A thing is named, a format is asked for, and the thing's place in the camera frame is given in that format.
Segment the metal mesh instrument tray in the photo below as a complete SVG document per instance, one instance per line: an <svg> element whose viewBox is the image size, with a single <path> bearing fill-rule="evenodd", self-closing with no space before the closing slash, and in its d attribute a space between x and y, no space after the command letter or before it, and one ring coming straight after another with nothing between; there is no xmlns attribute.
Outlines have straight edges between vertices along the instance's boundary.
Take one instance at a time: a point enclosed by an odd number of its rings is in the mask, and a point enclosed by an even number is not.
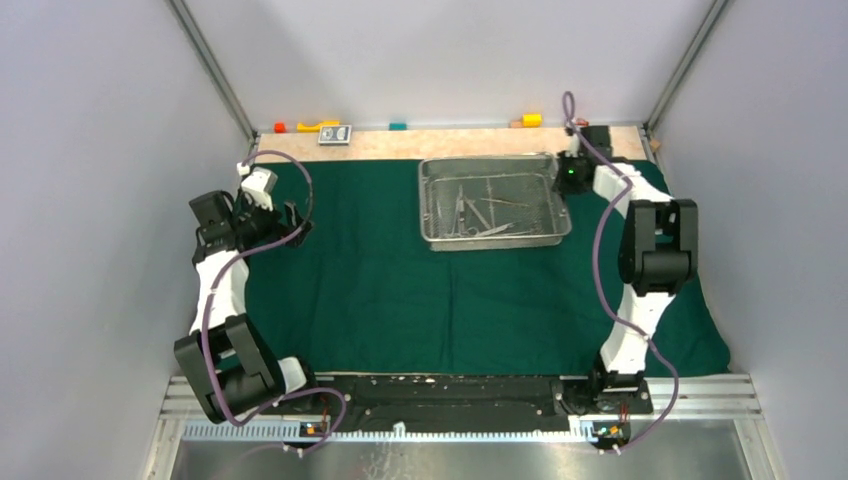
<svg viewBox="0 0 848 480"><path fill-rule="evenodd" d="M435 252L556 246L572 231L551 153L425 159L419 223Z"/></svg>

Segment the steel tweezers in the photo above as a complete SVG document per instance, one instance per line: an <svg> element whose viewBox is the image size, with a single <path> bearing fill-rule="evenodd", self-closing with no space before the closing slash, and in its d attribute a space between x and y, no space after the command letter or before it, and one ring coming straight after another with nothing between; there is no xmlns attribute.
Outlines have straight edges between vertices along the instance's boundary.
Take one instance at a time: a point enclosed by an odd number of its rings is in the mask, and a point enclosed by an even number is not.
<svg viewBox="0 0 848 480"><path fill-rule="evenodd" d="M490 202L490 203L502 204L502 205L508 205L508 206L529 207L529 204L526 204L526 203L515 202L515 201L510 201L510 200L502 200L502 199L497 199L497 198L482 198L481 200L486 201L486 202Z"/></svg>

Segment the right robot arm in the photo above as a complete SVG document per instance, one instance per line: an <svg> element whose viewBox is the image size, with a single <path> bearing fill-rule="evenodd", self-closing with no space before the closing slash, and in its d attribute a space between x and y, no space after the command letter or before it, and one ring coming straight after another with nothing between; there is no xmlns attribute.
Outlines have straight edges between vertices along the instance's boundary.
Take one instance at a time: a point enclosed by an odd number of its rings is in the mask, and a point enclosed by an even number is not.
<svg viewBox="0 0 848 480"><path fill-rule="evenodd" d="M593 193L609 203L603 221L613 213L624 221L617 257L622 296L586 385L589 404L612 412L642 381L665 309L695 276L698 207L691 199L673 198L628 160L613 156L608 127L579 121L566 135L570 145L557 155L556 191Z"/></svg>

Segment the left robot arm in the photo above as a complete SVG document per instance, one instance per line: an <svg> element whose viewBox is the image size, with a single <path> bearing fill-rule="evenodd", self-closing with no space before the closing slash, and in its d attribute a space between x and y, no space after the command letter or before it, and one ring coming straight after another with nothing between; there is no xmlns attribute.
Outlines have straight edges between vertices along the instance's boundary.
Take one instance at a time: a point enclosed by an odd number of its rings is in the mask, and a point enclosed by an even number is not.
<svg viewBox="0 0 848 480"><path fill-rule="evenodd" d="M189 206L198 222L192 264L200 289L195 320L173 351L201 410L215 424L238 425L280 397L297 413L314 410L321 388L306 361L277 358L247 314L249 261L242 255L287 235L299 246L311 221L291 202L265 210L244 192L211 191Z"/></svg>

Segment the surgical scissors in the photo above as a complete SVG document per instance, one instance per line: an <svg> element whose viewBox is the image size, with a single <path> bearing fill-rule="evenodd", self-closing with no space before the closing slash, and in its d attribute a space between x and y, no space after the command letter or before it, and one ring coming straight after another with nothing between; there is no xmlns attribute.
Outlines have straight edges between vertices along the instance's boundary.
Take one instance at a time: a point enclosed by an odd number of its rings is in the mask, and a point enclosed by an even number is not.
<svg viewBox="0 0 848 480"><path fill-rule="evenodd" d="M489 229L486 229L486 230L478 230L476 228L469 228L467 233L473 238L488 237L488 236L504 233L504 232L508 231L512 226L513 226L512 223L507 223L507 224L492 227L492 228L489 228Z"/></svg>

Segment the yellow wooden block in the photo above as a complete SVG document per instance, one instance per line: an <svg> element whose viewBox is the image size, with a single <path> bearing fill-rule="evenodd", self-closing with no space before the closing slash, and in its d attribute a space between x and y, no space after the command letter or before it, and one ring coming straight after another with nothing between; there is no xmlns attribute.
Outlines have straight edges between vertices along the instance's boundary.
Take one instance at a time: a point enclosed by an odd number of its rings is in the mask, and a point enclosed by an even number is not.
<svg viewBox="0 0 848 480"><path fill-rule="evenodd" d="M521 118L523 128L539 128L543 123L543 116L540 113L525 113Z"/></svg>

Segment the playing card box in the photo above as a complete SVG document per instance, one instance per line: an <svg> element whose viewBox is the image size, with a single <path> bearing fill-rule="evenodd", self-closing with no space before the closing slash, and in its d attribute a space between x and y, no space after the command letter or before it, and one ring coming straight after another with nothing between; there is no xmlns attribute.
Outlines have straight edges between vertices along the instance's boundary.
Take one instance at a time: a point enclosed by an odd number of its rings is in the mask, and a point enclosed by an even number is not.
<svg viewBox="0 0 848 480"><path fill-rule="evenodd" d="M351 125L323 125L319 129L318 144L321 146L346 146L351 142Z"/></svg>

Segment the yellow toy piece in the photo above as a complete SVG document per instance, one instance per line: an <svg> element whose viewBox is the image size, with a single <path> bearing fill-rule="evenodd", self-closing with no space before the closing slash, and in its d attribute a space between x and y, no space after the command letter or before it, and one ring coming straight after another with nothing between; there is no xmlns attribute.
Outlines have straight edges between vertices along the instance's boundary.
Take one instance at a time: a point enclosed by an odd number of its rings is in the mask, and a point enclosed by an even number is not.
<svg viewBox="0 0 848 480"><path fill-rule="evenodd" d="M298 122L296 125L296 131L298 133L315 133L319 132L323 127L338 126L339 124L339 120L324 120L310 124Z"/></svg>

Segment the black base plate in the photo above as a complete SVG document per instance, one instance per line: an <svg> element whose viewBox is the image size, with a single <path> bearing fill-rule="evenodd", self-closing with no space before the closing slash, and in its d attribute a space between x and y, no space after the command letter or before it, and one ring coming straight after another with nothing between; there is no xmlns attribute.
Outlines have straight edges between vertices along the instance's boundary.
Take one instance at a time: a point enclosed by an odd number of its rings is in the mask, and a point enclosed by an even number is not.
<svg viewBox="0 0 848 480"><path fill-rule="evenodd" d="M506 434L566 432L592 415L611 421L657 412L645 385L593 394L587 378L548 375L323 374L321 392L284 400L268 415L312 415L339 433Z"/></svg>

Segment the aluminium frame rail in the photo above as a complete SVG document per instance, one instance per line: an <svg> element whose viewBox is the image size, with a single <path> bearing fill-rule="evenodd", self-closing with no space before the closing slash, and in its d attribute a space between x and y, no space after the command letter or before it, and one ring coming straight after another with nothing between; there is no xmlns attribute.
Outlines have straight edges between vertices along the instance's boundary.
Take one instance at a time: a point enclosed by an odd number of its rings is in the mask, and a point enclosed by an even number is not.
<svg viewBox="0 0 848 480"><path fill-rule="evenodd" d="M492 382L471 384L467 378L449 384L435 378L413 379L397 392L401 400L493 400L495 386ZM161 418L171 416L204 416L187 381L182 377L170 380L162 406ZM746 374L721 374L683 378L679 381L678 395L668 417L677 420L692 419L761 419L762 408L750 377Z"/></svg>

